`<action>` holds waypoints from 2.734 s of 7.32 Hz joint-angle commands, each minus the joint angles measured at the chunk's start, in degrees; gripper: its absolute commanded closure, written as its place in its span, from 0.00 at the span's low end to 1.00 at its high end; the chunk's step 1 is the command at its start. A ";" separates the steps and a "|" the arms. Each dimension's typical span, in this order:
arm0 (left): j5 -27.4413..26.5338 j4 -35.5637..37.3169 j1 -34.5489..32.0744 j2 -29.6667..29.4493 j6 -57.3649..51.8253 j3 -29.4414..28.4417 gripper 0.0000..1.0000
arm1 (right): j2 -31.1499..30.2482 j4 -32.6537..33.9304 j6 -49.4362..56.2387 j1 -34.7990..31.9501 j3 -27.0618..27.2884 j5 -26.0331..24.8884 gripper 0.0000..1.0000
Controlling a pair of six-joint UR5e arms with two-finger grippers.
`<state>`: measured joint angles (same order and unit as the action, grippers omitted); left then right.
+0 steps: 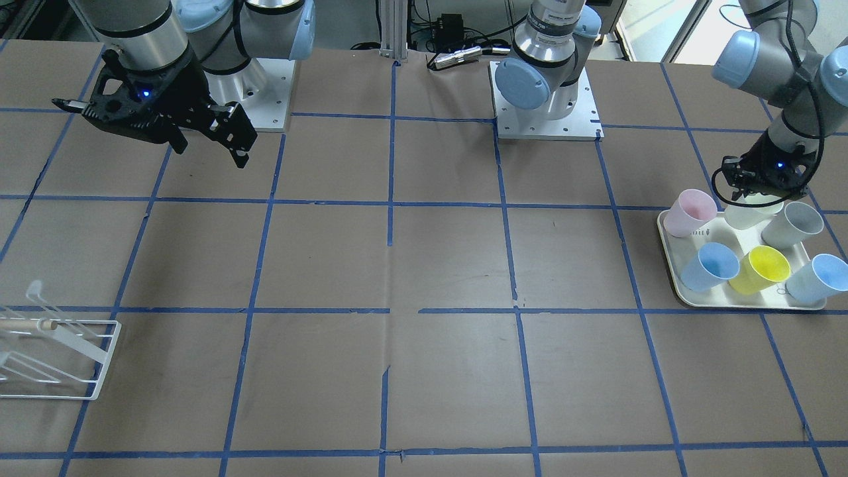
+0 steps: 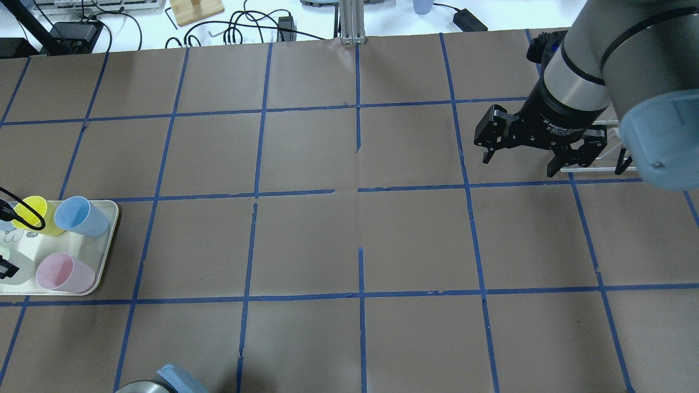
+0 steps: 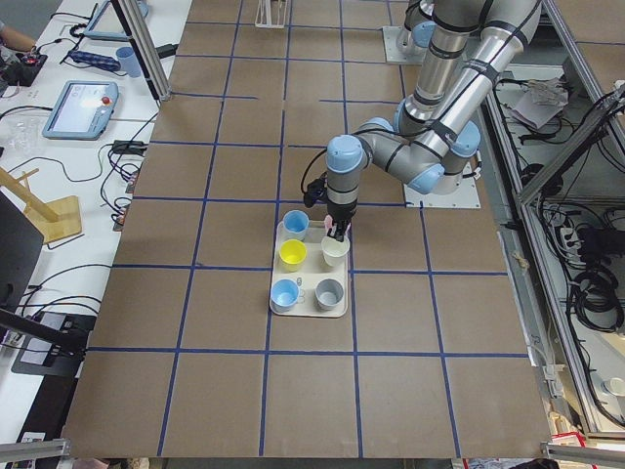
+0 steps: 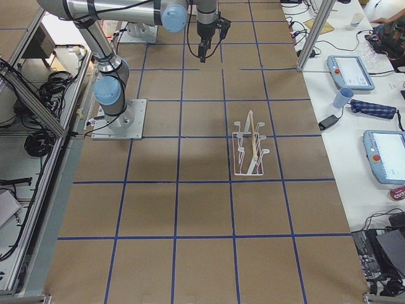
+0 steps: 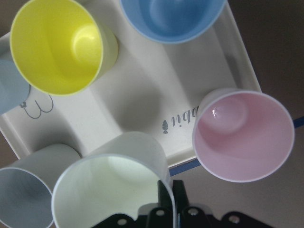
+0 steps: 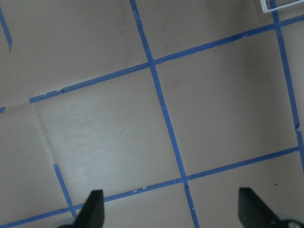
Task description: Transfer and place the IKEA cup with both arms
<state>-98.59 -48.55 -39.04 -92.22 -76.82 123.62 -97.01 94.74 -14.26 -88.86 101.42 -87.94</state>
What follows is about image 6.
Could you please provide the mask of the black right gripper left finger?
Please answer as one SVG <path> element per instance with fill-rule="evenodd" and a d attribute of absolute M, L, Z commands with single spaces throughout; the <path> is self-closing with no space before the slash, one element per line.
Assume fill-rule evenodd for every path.
<path fill-rule="evenodd" d="M 90 192 L 72 228 L 102 228 L 105 222 L 103 190 Z"/>

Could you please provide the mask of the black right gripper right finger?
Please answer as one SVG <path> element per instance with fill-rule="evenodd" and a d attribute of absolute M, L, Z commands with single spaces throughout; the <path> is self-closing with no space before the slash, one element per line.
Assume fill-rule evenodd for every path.
<path fill-rule="evenodd" d="M 239 188 L 237 212 L 244 228 L 284 227 L 284 223 L 251 188 Z"/>

